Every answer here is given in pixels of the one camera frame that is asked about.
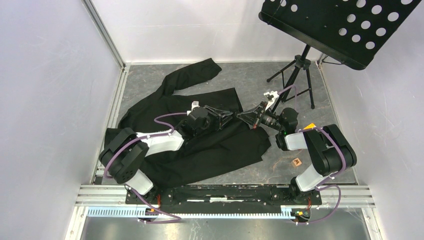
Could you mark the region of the black jacket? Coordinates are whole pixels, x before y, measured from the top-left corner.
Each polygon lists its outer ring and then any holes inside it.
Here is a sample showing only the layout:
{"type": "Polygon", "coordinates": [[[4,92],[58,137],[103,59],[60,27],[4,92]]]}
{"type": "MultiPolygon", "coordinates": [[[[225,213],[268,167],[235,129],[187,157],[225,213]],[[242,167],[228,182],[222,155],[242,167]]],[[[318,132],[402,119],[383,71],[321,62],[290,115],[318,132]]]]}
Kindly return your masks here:
{"type": "MultiPolygon", "coordinates": [[[[176,91],[212,80],[220,71],[221,67],[209,58],[171,72],[157,90],[127,110],[117,128],[106,130],[104,147],[124,128],[141,133],[168,130],[154,119],[189,111],[193,101],[198,101],[200,107],[207,105],[235,114],[242,112],[234,88],[195,95],[176,94],[176,91]]],[[[258,163],[270,147],[269,135],[262,127],[253,129],[235,115],[223,129],[195,136],[177,151],[147,156],[140,170],[152,180],[153,187],[179,187],[258,163]]]]}

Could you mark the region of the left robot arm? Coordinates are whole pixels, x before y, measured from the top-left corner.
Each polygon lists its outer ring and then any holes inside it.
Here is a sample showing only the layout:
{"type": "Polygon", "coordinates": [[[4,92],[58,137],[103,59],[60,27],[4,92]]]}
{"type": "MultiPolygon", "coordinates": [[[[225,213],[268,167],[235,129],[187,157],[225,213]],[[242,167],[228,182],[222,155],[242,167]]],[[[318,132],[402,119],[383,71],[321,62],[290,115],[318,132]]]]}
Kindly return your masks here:
{"type": "Polygon", "coordinates": [[[152,180],[140,169],[145,158],[178,151],[196,136],[220,131],[235,115],[234,111],[199,106],[194,101],[191,110],[154,118],[156,124],[168,127],[167,130],[143,133],[129,127],[123,128],[99,154],[98,160],[104,166],[103,175],[135,190],[140,200],[151,204],[157,198],[157,190],[152,180]]]}

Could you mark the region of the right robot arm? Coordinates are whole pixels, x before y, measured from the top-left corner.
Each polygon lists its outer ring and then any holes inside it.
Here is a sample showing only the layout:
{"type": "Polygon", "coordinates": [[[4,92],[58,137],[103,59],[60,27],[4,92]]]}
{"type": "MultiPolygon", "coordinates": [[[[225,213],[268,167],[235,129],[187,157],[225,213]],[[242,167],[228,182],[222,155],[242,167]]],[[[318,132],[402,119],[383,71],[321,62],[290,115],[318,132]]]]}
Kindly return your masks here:
{"type": "Polygon", "coordinates": [[[357,155],[339,127],[335,124],[309,129],[297,129],[298,112],[287,107],[279,115],[261,102],[256,108],[237,113],[236,117],[254,129],[265,125],[278,133],[276,144],[282,151],[307,150],[311,164],[294,177],[288,186],[287,198],[302,204],[323,184],[357,164],[357,155]]]}

